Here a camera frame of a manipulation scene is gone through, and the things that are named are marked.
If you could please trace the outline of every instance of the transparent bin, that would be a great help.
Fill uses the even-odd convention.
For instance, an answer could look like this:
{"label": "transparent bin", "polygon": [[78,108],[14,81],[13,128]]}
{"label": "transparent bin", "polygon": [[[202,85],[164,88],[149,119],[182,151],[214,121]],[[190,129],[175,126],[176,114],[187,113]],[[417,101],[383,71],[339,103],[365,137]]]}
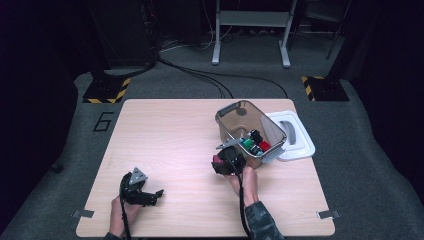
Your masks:
{"label": "transparent bin", "polygon": [[254,168],[262,163],[269,163],[284,150],[283,144],[287,139],[286,133],[274,123],[265,113],[247,100],[232,103],[217,111],[215,120],[219,125],[221,141],[224,143],[232,139],[247,139],[248,133],[257,130],[263,141],[269,143],[270,148],[261,155],[254,155],[239,143],[237,148],[243,152],[248,164]]}

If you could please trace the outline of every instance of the forearm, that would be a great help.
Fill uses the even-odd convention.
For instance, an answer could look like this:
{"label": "forearm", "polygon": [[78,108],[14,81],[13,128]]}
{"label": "forearm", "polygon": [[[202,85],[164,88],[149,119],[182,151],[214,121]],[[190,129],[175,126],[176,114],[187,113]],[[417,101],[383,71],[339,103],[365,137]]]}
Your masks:
{"label": "forearm", "polygon": [[253,239],[284,239],[262,202],[247,206],[245,212]]}

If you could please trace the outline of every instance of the gray carpet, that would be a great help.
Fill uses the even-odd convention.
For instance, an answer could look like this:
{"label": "gray carpet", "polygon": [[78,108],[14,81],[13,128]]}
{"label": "gray carpet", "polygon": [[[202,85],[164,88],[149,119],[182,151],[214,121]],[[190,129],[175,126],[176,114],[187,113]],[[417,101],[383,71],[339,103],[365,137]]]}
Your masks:
{"label": "gray carpet", "polygon": [[[341,81],[349,102],[310,102],[306,96],[301,76],[325,76],[343,39],[338,41],[332,58],[325,60],[330,41],[299,34],[289,52],[290,69],[282,67],[278,40],[265,35],[225,42],[219,66],[211,65],[213,46],[203,51],[196,47],[176,48],[160,55],[188,68],[266,78],[285,89],[316,146],[313,160],[328,205],[342,214],[334,220],[336,232],[328,239],[424,239],[423,205],[374,140],[367,114],[350,83]],[[230,89],[234,98],[285,98],[281,89],[267,81],[210,76]],[[78,219],[71,214],[84,208],[126,99],[221,98],[215,86],[160,63],[132,78],[120,103],[82,103],[90,83],[89,74],[75,80],[78,106],[58,160],[64,170],[60,174],[46,173],[1,240],[78,239]],[[111,125],[106,132],[93,132],[103,112],[113,112],[104,116]]]}

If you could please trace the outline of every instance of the hazard tape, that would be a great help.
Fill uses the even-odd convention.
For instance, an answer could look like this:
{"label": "hazard tape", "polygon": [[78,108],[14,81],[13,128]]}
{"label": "hazard tape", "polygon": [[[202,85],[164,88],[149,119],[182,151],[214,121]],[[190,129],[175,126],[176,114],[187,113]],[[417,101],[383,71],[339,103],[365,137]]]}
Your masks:
{"label": "hazard tape", "polygon": [[302,76],[303,86],[305,87],[306,95],[308,96],[309,101],[315,101],[314,93],[312,92],[311,86],[309,85],[309,79],[325,79],[325,78]]}
{"label": "hazard tape", "polygon": [[115,98],[84,98],[83,103],[119,103],[124,97],[125,92],[127,91],[128,84],[130,84],[130,81],[131,79],[127,79],[122,83],[122,87]]}

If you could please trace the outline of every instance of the green object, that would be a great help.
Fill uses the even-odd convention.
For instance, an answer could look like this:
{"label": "green object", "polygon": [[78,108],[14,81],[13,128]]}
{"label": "green object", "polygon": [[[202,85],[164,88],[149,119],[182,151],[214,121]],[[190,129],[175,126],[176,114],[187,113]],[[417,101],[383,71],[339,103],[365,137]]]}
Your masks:
{"label": "green object", "polygon": [[244,141],[242,142],[242,144],[243,144],[243,146],[244,146],[247,150],[249,150],[249,149],[251,149],[251,148],[253,147],[253,141],[252,141],[252,139],[250,139],[250,138],[248,138],[248,139],[244,140]]}

